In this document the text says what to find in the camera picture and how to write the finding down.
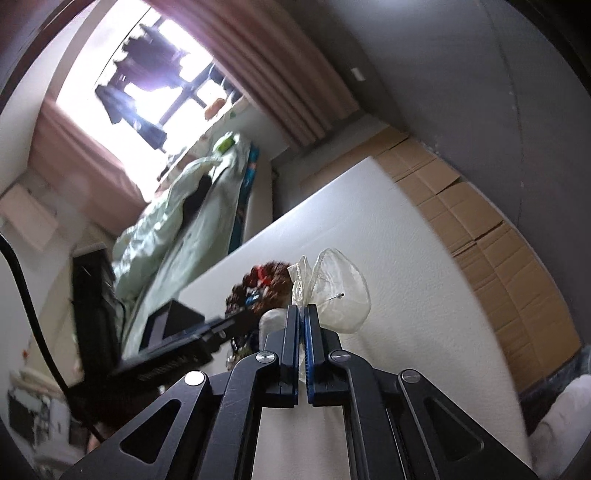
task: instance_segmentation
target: brown yarn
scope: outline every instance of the brown yarn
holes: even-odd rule
[[[251,271],[244,275],[242,283],[232,287],[232,293],[226,298],[226,313],[245,307],[248,297],[246,289],[259,286],[259,272],[269,284],[261,282],[260,289],[263,290],[263,294],[259,301],[252,305],[251,310],[261,317],[269,310],[283,307],[293,287],[287,267],[289,264],[284,262],[268,262],[252,267]]]

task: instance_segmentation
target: brown cardboard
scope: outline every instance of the brown cardboard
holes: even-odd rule
[[[535,353],[540,360],[543,377],[555,372],[581,347],[579,336],[570,317],[554,322],[544,330],[529,333]]]
[[[566,303],[529,245],[484,197],[418,142],[393,135],[381,132],[309,177],[309,184],[316,191],[374,155],[462,269],[495,331],[515,388],[524,391],[580,348]],[[387,147],[392,138],[400,141]]]
[[[406,138],[408,138],[408,134],[399,132],[394,127],[384,128],[381,132],[361,143],[361,145],[325,165],[317,173],[302,180],[300,183],[302,193],[306,196],[312,195],[360,161],[367,157],[380,155],[380,153],[403,142]]]
[[[408,139],[375,157],[376,161],[394,181],[427,165],[436,155],[423,148],[416,140]]]
[[[433,196],[433,192],[429,190],[416,173],[411,173],[398,181],[398,186],[407,195],[413,205],[417,206],[428,200]]]
[[[451,185],[438,197],[474,240],[503,220],[491,204],[465,182]]]
[[[482,255],[482,251],[477,245],[472,245],[466,251],[455,256],[455,259],[474,290],[484,287],[496,277],[491,264]]]
[[[523,322],[519,315],[511,322],[507,323],[496,331],[496,337],[501,344],[501,348],[507,357],[515,355],[526,345],[530,344],[530,338],[525,331]]]
[[[542,367],[532,344],[528,343],[516,353],[506,355],[506,358],[515,389],[518,392],[523,392],[544,378]]]
[[[455,259],[495,330],[518,391],[556,371],[580,348],[552,279],[505,222]]]
[[[443,242],[443,245],[446,246],[447,251],[452,255],[461,252],[463,247],[472,242],[472,238],[466,232],[466,229],[449,210],[438,215],[429,223]]]
[[[439,198],[432,197],[418,208],[451,254],[472,240],[466,229]]]
[[[496,275],[474,293],[495,331],[519,320],[517,308]]]
[[[433,193],[437,194],[459,179],[460,174],[449,167],[443,160],[436,158],[417,170],[417,177]]]

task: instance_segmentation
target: curtain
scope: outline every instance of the curtain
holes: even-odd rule
[[[113,235],[133,225],[146,206],[121,162],[45,98],[28,165],[92,222]]]
[[[208,49],[294,147],[359,109],[320,50],[275,0],[148,0]]]

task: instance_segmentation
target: window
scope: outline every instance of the window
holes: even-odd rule
[[[97,79],[95,87],[109,84],[113,76],[118,74],[115,62],[121,62],[128,55],[124,48],[130,39],[144,35],[145,27],[142,25],[156,29],[177,49],[186,52],[180,59],[181,68],[178,72],[181,85],[158,87],[148,91],[134,83],[124,82],[122,88],[122,91],[135,101],[137,114],[162,128],[167,136],[166,141],[159,150],[154,151],[125,121],[111,125],[108,118],[101,114],[100,118],[93,122],[102,123],[96,127],[97,132],[100,131],[100,138],[99,135],[94,135],[95,138],[119,157],[130,177],[139,185],[144,197],[149,199],[150,192],[157,186],[158,174],[190,148],[207,130],[210,122],[205,120],[204,109],[218,98],[225,100],[228,95],[221,85],[209,78],[213,65],[211,54],[181,27],[171,20],[160,17],[153,9],[149,9],[143,15],[121,42]],[[233,102],[226,102],[221,113],[227,111],[231,103]]]

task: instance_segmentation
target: plastic bag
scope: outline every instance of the plastic bag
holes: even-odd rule
[[[314,268],[306,256],[288,268],[294,283],[291,301],[298,307],[316,304],[320,326],[355,333],[369,315],[371,300],[365,278],[340,251],[320,252]]]
[[[259,321],[259,348],[263,350],[267,335],[285,328],[287,309],[272,309],[265,312]]]

